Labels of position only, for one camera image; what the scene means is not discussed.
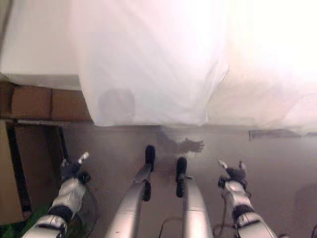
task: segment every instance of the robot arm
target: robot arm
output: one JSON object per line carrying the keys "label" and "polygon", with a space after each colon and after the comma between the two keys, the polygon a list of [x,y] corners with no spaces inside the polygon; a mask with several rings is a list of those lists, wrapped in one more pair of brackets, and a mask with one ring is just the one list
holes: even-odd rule
{"label": "robot arm", "polygon": [[22,238],[63,238],[67,225],[80,210],[86,187],[77,178],[82,162],[87,159],[86,152],[77,163],[65,160],[61,165],[61,175],[64,181],[53,201],[47,215],[42,216]]}
{"label": "robot arm", "polygon": [[226,200],[227,210],[231,215],[237,229],[238,238],[277,238],[274,232],[257,214],[246,189],[246,169],[240,162],[239,168],[229,168],[224,161],[219,164],[227,171],[229,177],[220,177],[218,186],[223,189],[222,196]]}

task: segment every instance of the white sheet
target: white sheet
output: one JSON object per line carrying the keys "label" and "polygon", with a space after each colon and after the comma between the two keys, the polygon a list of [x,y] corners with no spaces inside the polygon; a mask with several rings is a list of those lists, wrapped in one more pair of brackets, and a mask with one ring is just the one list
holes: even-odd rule
{"label": "white sheet", "polygon": [[79,78],[96,125],[195,124],[222,81],[222,0],[73,0]]}

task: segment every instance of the black wire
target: black wire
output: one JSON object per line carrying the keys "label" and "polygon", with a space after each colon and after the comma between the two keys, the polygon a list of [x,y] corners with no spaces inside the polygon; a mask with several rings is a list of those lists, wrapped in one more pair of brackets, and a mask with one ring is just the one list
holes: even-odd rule
{"label": "black wire", "polygon": [[160,238],[160,236],[162,235],[162,231],[163,231],[165,223],[173,221],[173,220],[182,221],[183,219],[181,217],[168,217],[168,218],[166,218],[165,221],[163,221],[162,226],[160,227],[160,232],[159,232],[158,238]]}
{"label": "black wire", "polygon": [[317,231],[317,224],[314,226],[313,231],[312,231],[312,236],[311,238],[317,238],[317,234],[315,236],[315,232]]}
{"label": "black wire", "polygon": [[[227,214],[227,202],[226,202],[226,199],[223,197],[223,195],[222,195],[221,197],[222,197],[223,203],[224,203],[221,223],[216,224],[216,225],[213,227],[213,229],[212,229],[212,234],[213,234],[213,236],[214,236],[215,238],[216,238],[216,237],[221,237],[224,228],[235,229],[234,225],[226,224],[226,223],[225,223],[225,221],[226,221],[226,214]],[[220,228],[220,231],[218,232],[218,234],[216,234],[215,231],[216,231],[217,229],[219,229],[219,228]]]}
{"label": "black wire", "polygon": [[93,198],[94,200],[94,204],[95,204],[95,215],[96,215],[96,218],[95,218],[95,221],[94,221],[94,227],[92,228],[92,230],[87,234],[86,237],[89,237],[91,235],[91,233],[94,231],[95,227],[96,227],[96,223],[97,223],[97,220],[98,220],[98,217],[97,217],[97,212],[98,212],[98,202],[97,202],[97,199],[96,197],[94,196],[94,194],[90,191],[90,189],[86,186],[86,191],[91,195],[91,197]]}

